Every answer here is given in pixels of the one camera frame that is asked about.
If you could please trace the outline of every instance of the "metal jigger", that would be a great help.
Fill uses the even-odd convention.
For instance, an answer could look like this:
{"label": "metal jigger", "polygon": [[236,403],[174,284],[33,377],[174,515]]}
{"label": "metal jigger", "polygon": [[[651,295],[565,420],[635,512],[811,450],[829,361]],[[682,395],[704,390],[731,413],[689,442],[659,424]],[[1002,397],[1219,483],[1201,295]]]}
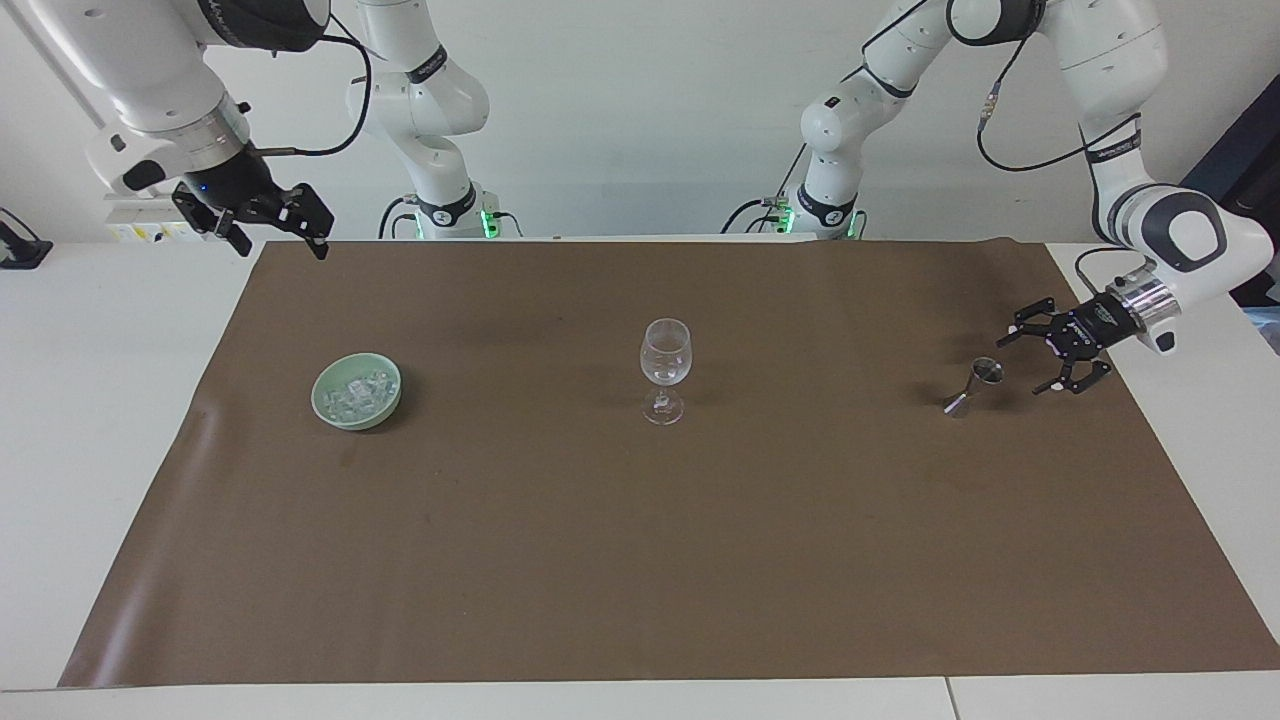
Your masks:
{"label": "metal jigger", "polygon": [[979,357],[973,361],[969,372],[969,383],[964,392],[947,401],[942,409],[948,418],[961,419],[969,414],[969,405],[973,396],[982,392],[988,386],[998,386],[1005,382],[1005,366],[991,357]]}

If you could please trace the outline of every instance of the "bowl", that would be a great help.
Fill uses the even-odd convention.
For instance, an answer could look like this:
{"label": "bowl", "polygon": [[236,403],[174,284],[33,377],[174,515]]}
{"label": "bowl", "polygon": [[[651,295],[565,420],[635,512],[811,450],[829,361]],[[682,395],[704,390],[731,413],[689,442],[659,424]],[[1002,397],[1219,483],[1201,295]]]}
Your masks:
{"label": "bowl", "polygon": [[320,373],[311,387],[311,409],[339,430],[367,430],[392,416],[403,391],[396,363],[375,352],[360,352]]}

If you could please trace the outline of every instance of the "table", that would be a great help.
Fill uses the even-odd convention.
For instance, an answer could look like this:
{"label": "table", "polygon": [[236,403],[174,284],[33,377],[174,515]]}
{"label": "table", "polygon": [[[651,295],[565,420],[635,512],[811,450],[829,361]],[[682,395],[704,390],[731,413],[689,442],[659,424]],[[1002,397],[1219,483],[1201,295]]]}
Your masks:
{"label": "table", "polygon": [[[617,238],[635,241],[641,238]],[[673,238],[646,238],[673,240]],[[754,237],[680,238],[754,241]],[[788,240],[805,240],[788,238]],[[1080,246],[1051,246],[1064,273]],[[0,688],[51,688],[210,355],[248,261],[220,245],[69,245],[0,274]],[[1107,278],[1123,254],[1091,259]],[[1083,286],[1071,278],[1078,292]],[[1220,299],[1181,348],[1112,359],[1274,634],[1280,359]],[[1117,480],[1125,469],[1117,466]],[[0,717],[1272,717],[1280,673],[549,685],[334,685],[0,694]]]}

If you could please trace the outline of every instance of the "brown mat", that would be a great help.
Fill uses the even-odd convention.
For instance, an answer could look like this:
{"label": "brown mat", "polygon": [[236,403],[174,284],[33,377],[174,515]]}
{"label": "brown mat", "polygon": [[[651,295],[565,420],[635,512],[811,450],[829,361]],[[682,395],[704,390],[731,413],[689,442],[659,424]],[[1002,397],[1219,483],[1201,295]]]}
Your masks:
{"label": "brown mat", "polygon": [[[1034,400],[1024,342],[940,411],[1050,293],[1010,241],[273,245],[61,685],[1280,669],[1120,378]],[[407,395],[344,434],[365,350]]]}

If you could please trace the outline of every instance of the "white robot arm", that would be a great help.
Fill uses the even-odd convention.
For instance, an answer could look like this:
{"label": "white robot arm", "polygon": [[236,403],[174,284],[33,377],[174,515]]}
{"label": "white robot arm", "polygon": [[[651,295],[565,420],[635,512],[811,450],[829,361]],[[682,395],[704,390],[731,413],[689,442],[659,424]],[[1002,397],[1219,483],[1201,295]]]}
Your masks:
{"label": "white robot arm", "polygon": [[[1057,313],[1052,299],[1020,310],[1007,345],[1044,338],[1062,360],[1057,378],[1036,388],[1080,393],[1111,368],[1098,356],[1130,337],[1167,355],[1176,319],[1230,292],[1271,261],[1261,224],[1225,211],[1201,192],[1158,183],[1142,160],[1140,109],[1167,70],[1166,41],[1151,0],[923,0],[899,3],[864,47],[864,65],[804,117],[814,147],[804,183],[788,190],[795,228],[835,237],[850,220],[867,136],[897,115],[915,82],[946,42],[1025,41],[1043,33],[1057,49],[1066,85],[1082,109],[1080,133],[1093,177],[1093,225],[1105,241],[1147,263],[1094,299]],[[991,118],[993,88],[982,123]],[[1029,320],[1044,316],[1044,323]],[[1074,365],[1089,363],[1076,379]]]}
{"label": "white robot arm", "polygon": [[[425,237],[494,237],[498,200],[467,174],[445,136],[481,129],[489,119],[484,87],[449,59],[422,0],[357,0],[369,46],[390,69],[374,74],[365,129],[392,145],[413,182],[411,202]],[[360,111],[364,87],[348,92]]]}
{"label": "white robot arm", "polygon": [[298,234],[324,259],[333,214],[307,184],[282,190],[248,136],[244,111],[204,61],[209,45],[301,53],[329,20],[329,0],[31,0],[79,72],[110,95],[116,118],[88,159],[129,193],[180,177],[178,208],[198,232],[247,255],[236,225]]}

